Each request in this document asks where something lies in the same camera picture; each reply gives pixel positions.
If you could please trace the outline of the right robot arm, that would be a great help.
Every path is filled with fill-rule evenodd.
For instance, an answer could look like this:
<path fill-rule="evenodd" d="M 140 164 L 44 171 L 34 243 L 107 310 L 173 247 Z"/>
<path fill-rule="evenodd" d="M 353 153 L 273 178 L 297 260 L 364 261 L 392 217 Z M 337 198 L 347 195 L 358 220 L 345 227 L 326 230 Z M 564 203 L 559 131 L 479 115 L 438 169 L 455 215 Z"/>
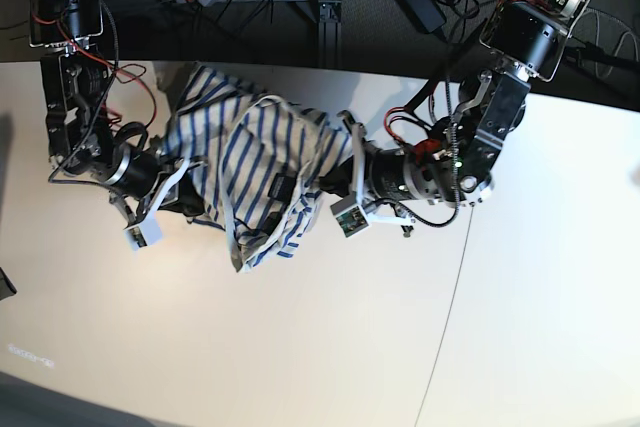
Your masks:
<path fill-rule="evenodd" d="M 128 224 L 157 210 L 196 217 L 204 202 L 187 177 L 191 164 L 162 154 L 144 122 L 124 123 L 107 100 L 113 85 L 141 79 L 118 58 L 105 59 L 94 39 L 116 22 L 104 0 L 28 0 L 29 42 L 40 60 L 48 155 L 57 185 L 104 190 Z"/>

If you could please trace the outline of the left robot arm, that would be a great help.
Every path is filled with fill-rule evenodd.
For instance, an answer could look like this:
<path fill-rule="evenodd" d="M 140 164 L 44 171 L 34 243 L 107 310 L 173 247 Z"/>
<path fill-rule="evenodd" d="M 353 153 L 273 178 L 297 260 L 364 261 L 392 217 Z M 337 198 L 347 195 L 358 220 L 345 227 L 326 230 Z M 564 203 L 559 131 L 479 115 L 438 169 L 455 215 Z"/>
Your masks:
<path fill-rule="evenodd" d="M 390 150 L 366 138 L 364 126 L 342 113 L 352 140 L 352 155 L 321 183 L 337 196 L 332 214 L 346 235 L 386 221 L 410 233 L 419 221 L 413 201 L 444 204 L 453 210 L 483 202 L 492 191 L 492 169 L 505 139 L 520 123 L 531 81 L 552 80 L 564 58 L 608 62 L 609 56 L 572 48 L 569 40 L 590 0 L 496 0 L 491 16 L 469 38 L 451 47 L 433 76 L 405 105 L 390 109 L 385 127 L 416 124 L 425 138 L 410 143 L 395 138 Z M 451 68 L 474 46 L 494 57 L 467 78 L 458 103 L 441 118 L 421 120 L 417 108 L 438 86 L 447 86 Z M 392 214 L 383 217 L 380 209 Z"/>

